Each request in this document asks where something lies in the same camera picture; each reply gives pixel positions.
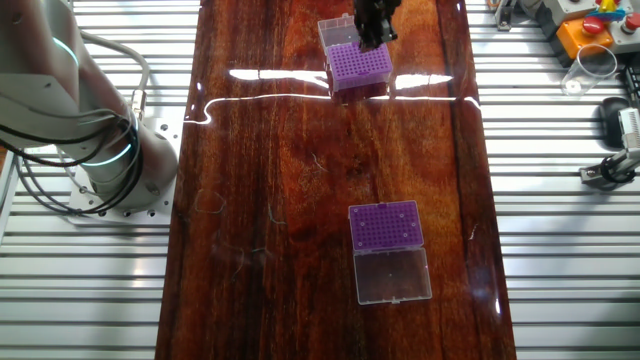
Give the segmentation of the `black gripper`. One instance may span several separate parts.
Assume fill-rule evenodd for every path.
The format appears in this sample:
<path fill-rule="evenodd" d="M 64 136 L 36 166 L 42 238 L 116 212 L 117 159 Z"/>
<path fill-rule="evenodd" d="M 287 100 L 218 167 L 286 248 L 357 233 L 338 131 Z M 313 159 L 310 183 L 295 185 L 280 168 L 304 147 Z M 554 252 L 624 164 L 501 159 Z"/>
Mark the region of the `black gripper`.
<path fill-rule="evenodd" d="M 395 10 L 401 6 L 401 0 L 354 0 L 354 13 L 357 21 L 359 48 L 375 50 L 381 44 L 380 23 L 373 19 L 382 19 L 382 42 L 394 41 L 398 35 L 391 23 Z"/>

